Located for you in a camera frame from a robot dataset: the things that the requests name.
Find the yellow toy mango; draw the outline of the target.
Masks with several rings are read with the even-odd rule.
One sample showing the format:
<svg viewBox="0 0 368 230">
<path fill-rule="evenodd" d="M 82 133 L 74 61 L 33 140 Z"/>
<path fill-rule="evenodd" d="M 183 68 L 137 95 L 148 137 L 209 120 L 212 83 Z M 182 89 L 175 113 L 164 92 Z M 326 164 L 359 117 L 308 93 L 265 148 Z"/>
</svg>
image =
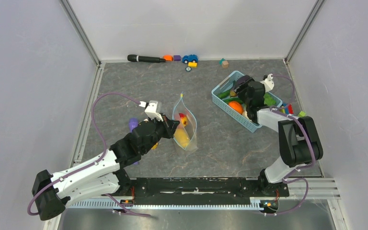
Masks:
<svg viewBox="0 0 368 230">
<path fill-rule="evenodd" d="M 174 140 L 183 149 L 186 149 L 190 143 L 190 138 L 184 128 L 177 128 L 174 134 Z"/>
</svg>

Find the clear zip top bag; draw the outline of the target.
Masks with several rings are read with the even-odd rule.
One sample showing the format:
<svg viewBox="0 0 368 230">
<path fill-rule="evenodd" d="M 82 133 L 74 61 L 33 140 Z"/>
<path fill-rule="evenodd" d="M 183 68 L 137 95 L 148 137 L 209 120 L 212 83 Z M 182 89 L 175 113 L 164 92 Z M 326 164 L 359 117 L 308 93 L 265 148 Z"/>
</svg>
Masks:
<svg viewBox="0 0 368 230">
<path fill-rule="evenodd" d="M 172 110 L 174 120 L 178 120 L 178 125 L 173 140 L 177 152 L 183 155 L 193 154 L 198 150 L 197 146 L 197 120 L 194 114 L 184 104 L 184 93 L 180 94 L 178 101 Z"/>
</svg>

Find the red toy apple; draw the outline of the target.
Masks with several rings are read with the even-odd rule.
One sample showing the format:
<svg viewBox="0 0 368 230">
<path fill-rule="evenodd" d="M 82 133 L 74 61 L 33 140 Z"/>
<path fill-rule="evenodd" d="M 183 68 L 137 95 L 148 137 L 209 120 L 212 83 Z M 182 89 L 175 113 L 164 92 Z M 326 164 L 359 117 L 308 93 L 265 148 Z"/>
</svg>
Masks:
<svg viewBox="0 0 368 230">
<path fill-rule="evenodd" d="M 184 113 L 179 113 L 179 118 L 181 120 L 181 124 L 185 127 L 188 124 L 188 118 L 187 115 Z"/>
</svg>

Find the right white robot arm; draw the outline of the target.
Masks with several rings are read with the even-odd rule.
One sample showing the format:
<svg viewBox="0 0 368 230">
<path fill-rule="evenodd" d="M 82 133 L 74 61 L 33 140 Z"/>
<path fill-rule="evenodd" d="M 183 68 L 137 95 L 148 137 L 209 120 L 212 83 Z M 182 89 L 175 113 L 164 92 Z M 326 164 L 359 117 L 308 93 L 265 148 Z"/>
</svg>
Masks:
<svg viewBox="0 0 368 230">
<path fill-rule="evenodd" d="M 268 106 L 264 95 L 274 88 L 271 74 L 262 81 L 245 75 L 234 83 L 234 92 L 245 103 L 246 116 L 253 123 L 265 126 L 278 134 L 279 158 L 263 169 L 258 177 L 258 191 L 271 195 L 277 185 L 289 183 L 296 171 L 315 165 L 323 157 L 322 144 L 314 120 L 283 113 L 280 107 Z"/>
</svg>

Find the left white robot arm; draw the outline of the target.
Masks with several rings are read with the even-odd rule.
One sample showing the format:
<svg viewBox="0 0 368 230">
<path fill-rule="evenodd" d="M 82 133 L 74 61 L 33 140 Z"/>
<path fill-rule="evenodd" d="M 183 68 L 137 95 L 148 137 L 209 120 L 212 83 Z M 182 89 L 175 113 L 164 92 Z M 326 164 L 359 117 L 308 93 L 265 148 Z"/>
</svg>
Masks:
<svg viewBox="0 0 368 230">
<path fill-rule="evenodd" d="M 101 195 L 126 195 L 132 181 L 125 167 L 141 160 L 162 138 L 173 138 L 180 121 L 148 119 L 101 153 L 75 167 L 36 175 L 32 204 L 41 220 L 52 219 L 75 203 Z"/>
</svg>

